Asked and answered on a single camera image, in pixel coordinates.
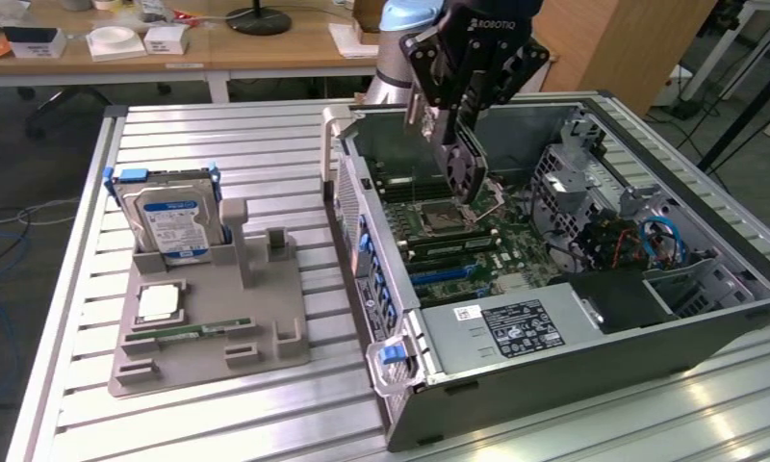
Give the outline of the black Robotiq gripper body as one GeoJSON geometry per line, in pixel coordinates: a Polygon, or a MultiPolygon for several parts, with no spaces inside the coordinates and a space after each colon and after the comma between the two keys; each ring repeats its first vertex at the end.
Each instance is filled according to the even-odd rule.
{"type": "Polygon", "coordinates": [[[506,42],[519,48],[533,32],[542,0],[443,1],[437,36],[447,54],[461,54],[471,39],[506,42]]]}

